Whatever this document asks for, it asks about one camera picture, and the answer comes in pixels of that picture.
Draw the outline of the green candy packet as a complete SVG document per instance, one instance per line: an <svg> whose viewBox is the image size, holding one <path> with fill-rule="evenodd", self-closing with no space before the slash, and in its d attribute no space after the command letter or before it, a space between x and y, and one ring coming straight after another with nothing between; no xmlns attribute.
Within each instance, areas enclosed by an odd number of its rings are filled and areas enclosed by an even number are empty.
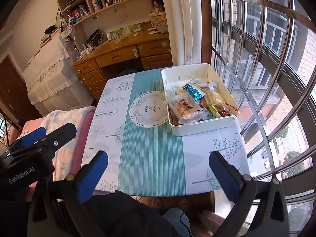
<svg viewBox="0 0 316 237"><path fill-rule="evenodd" d="M208 104L209 111L213 114L215 118L221 118L221 114L217 111L215 106L213 106L211 103Z"/></svg>

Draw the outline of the orange cookie tray pack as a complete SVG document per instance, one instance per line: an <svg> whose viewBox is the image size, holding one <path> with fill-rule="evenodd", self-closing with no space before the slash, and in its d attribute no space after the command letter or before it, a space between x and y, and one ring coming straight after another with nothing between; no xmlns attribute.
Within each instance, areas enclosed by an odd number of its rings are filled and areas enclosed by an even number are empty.
<svg viewBox="0 0 316 237"><path fill-rule="evenodd" d="M180 125L187 125L198 122L207 116L207 112L191 97L189 93L166 99L165 103L175 114Z"/></svg>

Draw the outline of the blue foil candy packet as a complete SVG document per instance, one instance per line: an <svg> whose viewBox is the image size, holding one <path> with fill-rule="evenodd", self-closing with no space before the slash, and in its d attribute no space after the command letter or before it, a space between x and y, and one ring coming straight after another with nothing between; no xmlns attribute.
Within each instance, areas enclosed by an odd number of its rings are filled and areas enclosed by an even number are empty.
<svg viewBox="0 0 316 237"><path fill-rule="evenodd" d="M199 101L205 96L205 93L194 84L185 84L183 89L188 92L195 101Z"/></svg>

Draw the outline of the mixed nuts clear bag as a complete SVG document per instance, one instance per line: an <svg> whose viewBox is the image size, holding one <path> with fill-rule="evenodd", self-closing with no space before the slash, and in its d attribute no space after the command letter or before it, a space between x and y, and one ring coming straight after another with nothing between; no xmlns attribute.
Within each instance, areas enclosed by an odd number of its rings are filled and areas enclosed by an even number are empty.
<svg viewBox="0 0 316 237"><path fill-rule="evenodd" d="M239 115L239 110L237 110L236 108L234 108L230 104L224 102L222 104L222 106L223 106L223 108L219 111L219 113L222 117L226 117L226 116L236 116L237 117Z"/></svg>

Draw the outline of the pastel fleece blanket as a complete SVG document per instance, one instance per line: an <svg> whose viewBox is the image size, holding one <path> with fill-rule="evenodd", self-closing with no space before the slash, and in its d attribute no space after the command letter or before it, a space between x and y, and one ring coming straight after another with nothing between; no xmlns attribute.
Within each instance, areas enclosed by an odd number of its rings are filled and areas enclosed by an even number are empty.
<svg viewBox="0 0 316 237"><path fill-rule="evenodd" d="M59 181L76 173L95 110L55 110L42 118L40 127L21 135L1 154L1 183L26 186L43 177Z"/></svg>

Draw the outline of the dark wooden door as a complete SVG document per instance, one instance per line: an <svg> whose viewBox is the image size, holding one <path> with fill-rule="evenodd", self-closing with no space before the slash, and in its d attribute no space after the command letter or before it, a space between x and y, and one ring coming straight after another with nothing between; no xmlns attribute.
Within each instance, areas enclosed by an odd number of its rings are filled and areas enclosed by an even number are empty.
<svg viewBox="0 0 316 237"><path fill-rule="evenodd" d="M6 56L1 60L1 102L16 118L17 125L41 118L42 115L31 105L27 96L27 88L14 67L11 58Z"/></svg>

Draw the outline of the white lace covered cabinet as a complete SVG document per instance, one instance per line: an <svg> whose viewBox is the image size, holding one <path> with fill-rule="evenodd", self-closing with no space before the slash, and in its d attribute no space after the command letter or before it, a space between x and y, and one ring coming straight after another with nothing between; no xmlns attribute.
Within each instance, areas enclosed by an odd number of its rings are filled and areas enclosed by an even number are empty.
<svg viewBox="0 0 316 237"><path fill-rule="evenodd" d="M57 34L29 61L23 71L27 96L42 116L93 103L92 95L73 69L77 58L74 44Z"/></svg>

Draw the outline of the blue white patterned tablecloth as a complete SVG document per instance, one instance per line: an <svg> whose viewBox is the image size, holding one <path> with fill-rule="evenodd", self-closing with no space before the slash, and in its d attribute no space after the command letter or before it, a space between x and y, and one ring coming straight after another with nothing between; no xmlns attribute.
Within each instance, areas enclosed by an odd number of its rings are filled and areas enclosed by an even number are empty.
<svg viewBox="0 0 316 237"><path fill-rule="evenodd" d="M222 130L176 136L167 121L153 128L135 125L132 102L150 91L163 91L160 70L139 72L107 81L89 129L83 155L87 164L100 150L108 166L96 189L120 190L132 196L171 197L217 190L209 167L218 151L239 172L249 172L238 124Z"/></svg>

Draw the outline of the plastic bag under desk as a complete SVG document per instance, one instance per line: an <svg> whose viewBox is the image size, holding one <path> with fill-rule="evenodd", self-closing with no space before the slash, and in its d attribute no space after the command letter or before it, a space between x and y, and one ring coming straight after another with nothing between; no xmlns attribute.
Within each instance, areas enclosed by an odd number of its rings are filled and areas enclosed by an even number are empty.
<svg viewBox="0 0 316 237"><path fill-rule="evenodd" d="M120 77L120 76L129 75L129 74L133 74L133 73L137 73L137 70L135 70L135 69L125 69L120 74L118 74L117 76Z"/></svg>

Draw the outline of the wooden desk with drawers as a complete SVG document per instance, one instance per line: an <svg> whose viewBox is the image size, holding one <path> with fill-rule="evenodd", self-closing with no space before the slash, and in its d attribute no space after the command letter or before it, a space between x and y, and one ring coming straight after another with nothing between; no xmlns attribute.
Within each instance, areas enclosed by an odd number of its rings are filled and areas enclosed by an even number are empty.
<svg viewBox="0 0 316 237"><path fill-rule="evenodd" d="M172 66L167 33L140 31L118 42L106 41L73 64L80 81L95 100L99 100L108 80L125 69L137 72Z"/></svg>

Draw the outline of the wooden bookshelf hutch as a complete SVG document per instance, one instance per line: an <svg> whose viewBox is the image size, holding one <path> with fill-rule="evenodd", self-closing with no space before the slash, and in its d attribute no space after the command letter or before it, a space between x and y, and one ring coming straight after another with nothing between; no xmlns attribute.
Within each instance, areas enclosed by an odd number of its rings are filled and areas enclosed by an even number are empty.
<svg viewBox="0 0 316 237"><path fill-rule="evenodd" d="M150 25L151 0L56 0L60 16L71 27L78 47L97 30L103 33Z"/></svg>

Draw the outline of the white plastic storage bin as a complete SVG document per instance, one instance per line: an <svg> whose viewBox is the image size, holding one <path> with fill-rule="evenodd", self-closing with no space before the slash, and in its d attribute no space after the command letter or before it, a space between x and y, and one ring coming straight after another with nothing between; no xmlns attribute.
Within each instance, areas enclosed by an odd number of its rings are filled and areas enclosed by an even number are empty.
<svg viewBox="0 0 316 237"><path fill-rule="evenodd" d="M161 76L174 135L222 130L237 124L237 104L211 65L169 67L161 71Z"/></svg>

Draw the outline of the patterned cardboard box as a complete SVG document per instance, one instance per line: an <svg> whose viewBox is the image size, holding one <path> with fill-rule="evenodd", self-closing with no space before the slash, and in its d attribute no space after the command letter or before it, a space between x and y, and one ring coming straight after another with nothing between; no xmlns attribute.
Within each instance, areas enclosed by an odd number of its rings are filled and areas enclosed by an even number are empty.
<svg viewBox="0 0 316 237"><path fill-rule="evenodd" d="M150 17L150 23L151 23L151 26L157 29L159 32L161 33L168 32L168 23L167 23L165 14Z"/></svg>

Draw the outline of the metal window security grille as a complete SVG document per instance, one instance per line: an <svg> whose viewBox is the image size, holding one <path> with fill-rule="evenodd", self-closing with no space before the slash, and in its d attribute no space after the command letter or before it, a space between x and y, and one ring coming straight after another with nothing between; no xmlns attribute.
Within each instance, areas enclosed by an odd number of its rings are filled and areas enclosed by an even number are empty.
<svg viewBox="0 0 316 237"><path fill-rule="evenodd" d="M250 174L282 184L291 236L315 236L315 26L299 0L209 3Z"/></svg>

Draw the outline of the cream floral curtain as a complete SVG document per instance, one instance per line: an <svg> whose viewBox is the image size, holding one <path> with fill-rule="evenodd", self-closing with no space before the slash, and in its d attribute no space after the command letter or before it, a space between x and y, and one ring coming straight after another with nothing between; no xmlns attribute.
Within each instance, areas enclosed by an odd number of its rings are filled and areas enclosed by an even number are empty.
<svg viewBox="0 0 316 237"><path fill-rule="evenodd" d="M163 0L174 65L201 63L201 0Z"/></svg>

